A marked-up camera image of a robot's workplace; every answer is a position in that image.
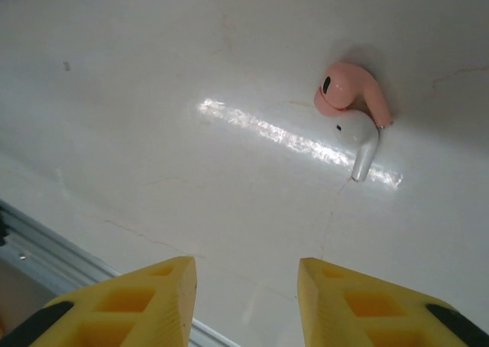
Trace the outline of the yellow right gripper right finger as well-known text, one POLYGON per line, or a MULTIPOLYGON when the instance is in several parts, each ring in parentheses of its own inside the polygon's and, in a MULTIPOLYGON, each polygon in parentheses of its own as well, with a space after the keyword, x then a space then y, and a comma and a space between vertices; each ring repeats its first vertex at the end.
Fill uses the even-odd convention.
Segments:
POLYGON ((489 347, 450 304, 316 258, 300 260, 305 347, 489 347))

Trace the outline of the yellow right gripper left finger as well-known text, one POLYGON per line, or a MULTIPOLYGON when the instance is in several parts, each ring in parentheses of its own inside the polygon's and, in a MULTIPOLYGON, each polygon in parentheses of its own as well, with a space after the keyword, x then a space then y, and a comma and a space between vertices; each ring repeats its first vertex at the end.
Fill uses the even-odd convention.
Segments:
POLYGON ((183 256, 52 299, 0 347, 188 347, 196 261, 183 256))

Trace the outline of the white wireless earbud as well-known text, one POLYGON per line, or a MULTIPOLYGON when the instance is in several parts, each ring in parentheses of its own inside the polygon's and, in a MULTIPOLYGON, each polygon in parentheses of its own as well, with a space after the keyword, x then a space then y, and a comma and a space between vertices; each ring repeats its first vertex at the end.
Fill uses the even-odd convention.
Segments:
POLYGON ((334 129, 341 143, 355 147, 351 178, 363 182, 377 153, 380 134, 374 121, 359 110, 348 110, 335 118, 334 129))

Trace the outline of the pink wireless earbud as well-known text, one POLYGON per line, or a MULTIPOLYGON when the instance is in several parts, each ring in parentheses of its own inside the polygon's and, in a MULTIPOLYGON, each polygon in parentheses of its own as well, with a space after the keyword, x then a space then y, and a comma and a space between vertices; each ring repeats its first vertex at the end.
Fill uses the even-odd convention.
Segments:
POLYGON ((392 124, 392 115, 380 84, 366 69, 345 62, 332 64, 313 99, 316 109, 326 117, 347 112, 362 97, 378 128, 392 124))

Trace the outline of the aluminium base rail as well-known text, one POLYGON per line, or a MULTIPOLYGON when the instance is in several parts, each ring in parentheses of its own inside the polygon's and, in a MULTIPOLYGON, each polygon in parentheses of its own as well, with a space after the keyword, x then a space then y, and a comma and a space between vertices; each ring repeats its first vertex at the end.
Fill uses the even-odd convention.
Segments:
MULTIPOLYGON (((0 338, 52 299, 120 276, 100 260, 0 203, 0 338)), ((239 347, 193 317, 188 347, 239 347)))

